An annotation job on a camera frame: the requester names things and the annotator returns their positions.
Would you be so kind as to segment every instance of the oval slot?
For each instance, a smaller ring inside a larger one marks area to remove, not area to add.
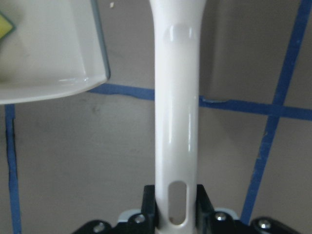
[[[186,215],[186,184],[176,181],[169,186],[169,220],[172,224],[179,225],[185,220]]]

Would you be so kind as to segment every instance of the black mount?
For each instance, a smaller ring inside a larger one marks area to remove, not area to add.
[[[141,213],[131,216],[128,222],[112,228],[107,222],[93,220],[73,234],[154,234],[157,225],[155,187],[146,185]],[[216,212],[203,185],[197,186],[196,228],[198,234],[300,234],[269,217],[256,218],[248,226],[225,212]]]

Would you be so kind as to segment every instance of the white plastic piece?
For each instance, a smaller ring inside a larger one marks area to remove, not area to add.
[[[228,208],[223,208],[223,207],[217,207],[214,209],[214,211],[220,211],[220,212],[225,212],[228,213],[234,220],[239,220],[239,217],[237,213],[234,210],[228,209]]]
[[[141,213],[141,209],[131,209],[122,212],[118,217],[118,223],[126,223],[128,222],[129,218],[135,214]]]
[[[0,104],[58,98],[107,80],[91,0],[1,0]]]
[[[192,234],[198,132],[199,42],[206,0],[150,0],[155,28],[156,181],[162,234]],[[168,215],[168,188],[187,186],[186,218]]]

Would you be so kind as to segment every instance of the yellow sponge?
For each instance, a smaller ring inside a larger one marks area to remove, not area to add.
[[[14,26],[0,13],[0,39],[13,30]]]

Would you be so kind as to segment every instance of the blue tape line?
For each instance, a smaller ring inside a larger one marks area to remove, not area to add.
[[[90,90],[89,92],[106,95],[126,95],[143,100],[154,100],[155,95],[153,89],[138,88],[118,84],[103,84]],[[199,106],[226,111],[237,111],[250,114],[312,121],[312,110],[297,107],[287,107],[240,100],[207,100],[203,96],[199,97]]]
[[[308,18],[311,10],[311,0],[302,0],[298,9],[295,23],[292,30],[291,39],[288,45],[286,56],[284,59],[282,71],[278,80],[273,98],[273,106],[276,107],[278,112],[282,112],[283,104],[287,95],[290,81],[293,76],[296,60],[300,51],[300,46],[303,40],[304,32],[308,24]],[[288,109],[286,114],[289,116],[294,114],[294,109]],[[254,209],[254,204],[259,191],[263,173],[269,158],[270,149],[274,140],[275,132],[278,126],[279,117],[269,116],[265,128],[265,134],[262,138],[259,155],[254,165],[252,179],[247,191],[241,221],[245,224],[250,222],[250,218]]]
[[[144,100],[155,99],[155,92],[153,89],[137,88],[117,84],[103,84],[90,90],[89,92],[108,95],[112,94],[127,95]]]
[[[15,139],[14,139],[14,118],[15,107],[13,104],[5,105],[5,127],[6,127],[6,144],[7,144],[7,159],[9,166],[9,190],[10,190],[10,205],[13,233],[21,233],[20,221],[20,198],[19,198],[19,182],[17,173],[17,162],[15,154]]]

